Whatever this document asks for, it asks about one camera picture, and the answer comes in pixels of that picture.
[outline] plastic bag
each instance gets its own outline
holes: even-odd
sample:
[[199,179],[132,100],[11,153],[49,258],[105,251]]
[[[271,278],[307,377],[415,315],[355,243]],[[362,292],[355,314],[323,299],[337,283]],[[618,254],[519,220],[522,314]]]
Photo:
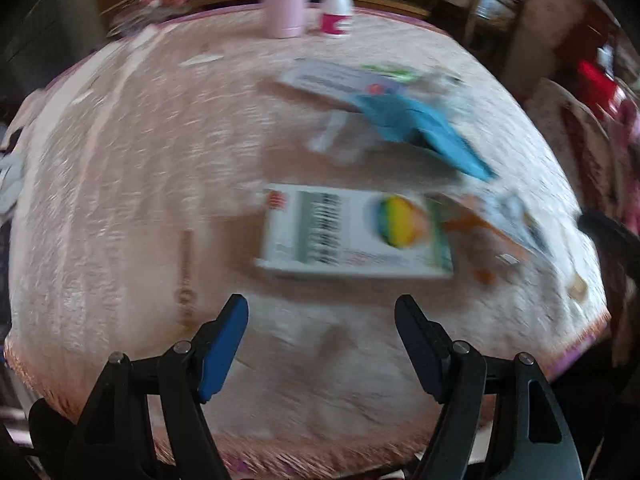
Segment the plastic bag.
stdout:
[[346,166],[359,162],[367,151],[380,147],[383,142],[363,114],[332,110],[327,113],[325,128],[306,146]]
[[471,87],[445,68],[435,68],[418,78],[407,86],[405,95],[442,112],[451,122],[475,118]]
[[466,256],[479,281],[493,283],[497,275],[517,278],[523,262],[537,256],[550,260],[542,229],[517,194],[443,195],[440,201],[449,214],[444,227],[465,237]]

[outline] metal screw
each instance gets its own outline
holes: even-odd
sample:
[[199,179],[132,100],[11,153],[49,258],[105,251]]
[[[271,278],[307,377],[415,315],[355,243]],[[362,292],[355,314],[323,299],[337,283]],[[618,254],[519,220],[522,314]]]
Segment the metal screw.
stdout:
[[471,347],[466,341],[454,341],[453,343],[453,351],[456,354],[468,354],[470,350]]
[[112,365],[119,365],[124,359],[124,354],[122,352],[114,352],[109,356],[109,362]]
[[174,345],[174,352],[177,354],[186,354],[189,350],[191,350],[191,343],[188,341],[178,341]]
[[518,359],[524,365],[531,366],[536,360],[533,358],[531,354],[527,354],[526,352],[520,352],[518,354]]

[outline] blue gripper pad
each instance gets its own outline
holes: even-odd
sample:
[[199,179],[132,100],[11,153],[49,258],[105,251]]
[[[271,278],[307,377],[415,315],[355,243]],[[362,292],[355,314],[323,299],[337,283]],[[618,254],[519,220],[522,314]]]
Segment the blue gripper pad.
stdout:
[[198,397],[204,404],[225,383],[240,340],[249,321],[249,305],[240,294],[233,294],[215,321],[217,336],[210,343],[202,362]]

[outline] rainbow ball logo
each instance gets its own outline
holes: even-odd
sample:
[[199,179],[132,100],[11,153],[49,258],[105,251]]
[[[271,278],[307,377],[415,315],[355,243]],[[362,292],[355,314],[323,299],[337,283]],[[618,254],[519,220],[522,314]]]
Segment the rainbow ball logo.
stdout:
[[373,206],[374,229],[384,242],[402,249],[424,240],[429,221],[413,202],[398,195],[385,196]]

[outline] white bottle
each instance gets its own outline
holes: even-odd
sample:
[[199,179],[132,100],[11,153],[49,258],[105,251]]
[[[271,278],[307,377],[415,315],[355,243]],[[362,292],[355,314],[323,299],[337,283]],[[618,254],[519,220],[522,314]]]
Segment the white bottle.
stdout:
[[353,25],[353,0],[322,0],[321,32],[332,38],[341,38],[351,33]]

